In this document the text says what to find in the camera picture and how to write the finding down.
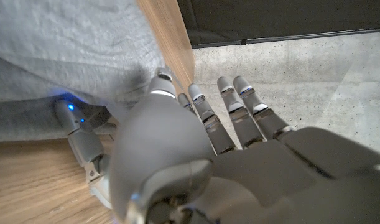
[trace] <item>wooden floor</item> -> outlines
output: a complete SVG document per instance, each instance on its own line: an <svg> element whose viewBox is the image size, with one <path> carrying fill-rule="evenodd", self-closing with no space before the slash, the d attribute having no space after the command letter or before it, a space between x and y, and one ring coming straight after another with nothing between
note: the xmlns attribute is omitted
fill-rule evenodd
<svg viewBox="0 0 380 224"><path fill-rule="evenodd" d="M0 223L112 222L66 139L0 144Z"/></svg>

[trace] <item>robot finger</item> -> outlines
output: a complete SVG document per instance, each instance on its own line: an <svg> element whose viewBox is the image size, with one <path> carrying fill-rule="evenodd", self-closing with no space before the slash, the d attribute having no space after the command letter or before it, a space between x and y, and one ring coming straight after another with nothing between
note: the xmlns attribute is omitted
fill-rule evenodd
<svg viewBox="0 0 380 224"><path fill-rule="evenodd" d="M185 109L189 110L191 113L195 114L194 109L192 108L192 105L190 103L190 100L188 100L188 97L186 94L181 93L177 97L178 102L180 105L182 105Z"/></svg>
<svg viewBox="0 0 380 224"><path fill-rule="evenodd" d="M233 140L230 138L226 129L220 122L219 117L217 117L215 112L212 110L199 87L196 84L191 84L188 87L188 92L216 154L237 149Z"/></svg>
<svg viewBox="0 0 380 224"><path fill-rule="evenodd" d="M260 97L254 91L254 88L244 77L235 77L234 87L237 94L244 101L248 111L252 113L260 131L262 131L267 140L279 139L284 133L295 130L262 102Z"/></svg>
<svg viewBox="0 0 380 224"><path fill-rule="evenodd" d="M217 86L242 148L247 149L255 142L263 142L263 135L228 79L220 77Z"/></svg>

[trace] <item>blue led light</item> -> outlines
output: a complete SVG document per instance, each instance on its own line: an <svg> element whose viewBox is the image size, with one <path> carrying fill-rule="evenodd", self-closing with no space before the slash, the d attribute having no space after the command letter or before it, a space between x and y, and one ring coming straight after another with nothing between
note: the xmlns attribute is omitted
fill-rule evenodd
<svg viewBox="0 0 380 224"><path fill-rule="evenodd" d="M246 91L248 91L248 90L250 90L250 89L251 89L251 87L247 88L246 90L242 91L242 92L240 93L240 95L242 95L244 92L246 92Z"/></svg>

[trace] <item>gray concrete surface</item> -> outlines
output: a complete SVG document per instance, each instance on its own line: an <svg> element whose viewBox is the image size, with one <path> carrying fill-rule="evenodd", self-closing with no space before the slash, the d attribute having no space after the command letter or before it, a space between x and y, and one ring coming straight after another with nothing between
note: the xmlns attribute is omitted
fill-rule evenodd
<svg viewBox="0 0 380 224"><path fill-rule="evenodd" d="M216 81L242 75L296 128L326 128L380 152L380 33L195 49L194 54L195 83L230 135L233 125Z"/></svg>

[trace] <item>wooden panel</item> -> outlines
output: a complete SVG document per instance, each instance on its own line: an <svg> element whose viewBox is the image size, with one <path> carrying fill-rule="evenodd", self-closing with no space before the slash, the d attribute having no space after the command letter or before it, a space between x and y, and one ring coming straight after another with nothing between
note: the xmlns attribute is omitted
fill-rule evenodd
<svg viewBox="0 0 380 224"><path fill-rule="evenodd" d="M0 223L112 222L66 139L0 143Z"/></svg>
<svg viewBox="0 0 380 224"><path fill-rule="evenodd" d="M165 63L180 81L174 81L177 94L187 93L188 86L194 81L194 54L187 30L176 0L137 0L164 56Z"/></svg>

